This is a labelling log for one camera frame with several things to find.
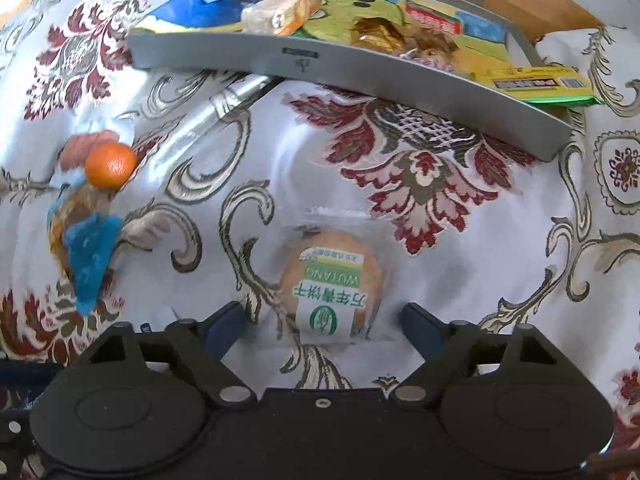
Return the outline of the round biscuit green label packet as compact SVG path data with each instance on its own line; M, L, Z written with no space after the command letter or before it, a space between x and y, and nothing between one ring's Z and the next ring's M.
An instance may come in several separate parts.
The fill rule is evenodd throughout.
M283 230L277 305L302 344L372 337L397 262L380 220L308 217Z

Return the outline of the blue-edged dried snack bag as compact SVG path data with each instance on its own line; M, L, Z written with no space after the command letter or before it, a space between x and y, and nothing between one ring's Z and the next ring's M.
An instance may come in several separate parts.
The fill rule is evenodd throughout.
M50 252L70 281L82 315L98 303L124 225L122 218L111 214L111 197L109 190L81 177L63 185L47 214Z

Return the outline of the floral white red bedspread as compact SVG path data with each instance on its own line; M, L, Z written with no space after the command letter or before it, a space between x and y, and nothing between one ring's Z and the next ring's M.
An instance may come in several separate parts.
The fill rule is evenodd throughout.
M327 84L138 70L130 28L169 0L32 0L1 27L1 474L6 479L634 479L639 474L639 38L502 25L511 67L565 66L601 104L536 106L546 162ZM50 252L50 180L92 122L134 125L124 225L76 309ZM277 305L283 230L380 220L397 262L372 337L302 344ZM230 301L221 360L180 318ZM414 302L480 339L428 364Z

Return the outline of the orange mandarin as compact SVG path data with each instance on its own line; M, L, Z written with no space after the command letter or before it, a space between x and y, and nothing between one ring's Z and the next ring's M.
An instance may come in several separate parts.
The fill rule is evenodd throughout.
M96 188L117 191L137 167L137 155L123 143L105 142L95 146L85 160L85 176Z

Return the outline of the pink sausages clear pack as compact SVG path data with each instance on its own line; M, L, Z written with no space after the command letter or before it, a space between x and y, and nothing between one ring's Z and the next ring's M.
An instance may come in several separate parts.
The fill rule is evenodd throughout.
M55 159L50 180L52 188L71 185L85 177L85 162L93 148L106 142L131 146L134 143L134 125L127 119L92 122L82 125L80 133L72 134Z

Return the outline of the yellow green snack packet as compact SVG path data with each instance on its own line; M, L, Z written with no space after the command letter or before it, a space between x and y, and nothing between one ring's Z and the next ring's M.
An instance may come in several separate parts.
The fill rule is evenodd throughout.
M474 73L472 79L530 105L581 107L601 104L589 80L573 67L510 67Z

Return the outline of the grey shallow tray box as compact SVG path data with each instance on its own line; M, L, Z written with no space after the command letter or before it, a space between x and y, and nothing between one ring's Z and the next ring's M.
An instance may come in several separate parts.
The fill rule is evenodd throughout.
M334 42L134 27L127 46L138 70L212 68L327 84L444 116L546 162L572 135L564 119L469 78Z

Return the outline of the golden brown snack wrapper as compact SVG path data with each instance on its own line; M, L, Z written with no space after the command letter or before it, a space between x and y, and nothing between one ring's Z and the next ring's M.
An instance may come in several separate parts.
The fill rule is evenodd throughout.
M446 32L414 23L398 25L387 18L360 18L350 31L350 44L444 72L454 70L454 54L459 50Z

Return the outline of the red label egg packet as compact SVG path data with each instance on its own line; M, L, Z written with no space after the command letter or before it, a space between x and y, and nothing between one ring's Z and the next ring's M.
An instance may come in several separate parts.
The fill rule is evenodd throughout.
M455 16L450 16L412 0L405 2L405 14L423 27L439 29L450 35L460 35L462 32L462 21Z

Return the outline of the colourful drawing tray liner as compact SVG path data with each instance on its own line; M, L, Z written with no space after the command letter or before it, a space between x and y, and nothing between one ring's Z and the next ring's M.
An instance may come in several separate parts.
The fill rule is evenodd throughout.
M260 0L169 0L134 27L151 32L242 32L242 10ZM387 18L414 23L405 14L407 0L322 0L319 10L291 36L351 46L350 31L360 18ZM459 47L454 70L463 76L511 67L506 29L488 18L437 0L412 0L462 21L460 35L449 35Z

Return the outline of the wrapped beige cake bar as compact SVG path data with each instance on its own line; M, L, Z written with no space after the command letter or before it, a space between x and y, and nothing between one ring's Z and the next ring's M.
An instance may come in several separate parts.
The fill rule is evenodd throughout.
M291 36L315 14L322 0L260 0L242 10L242 32Z

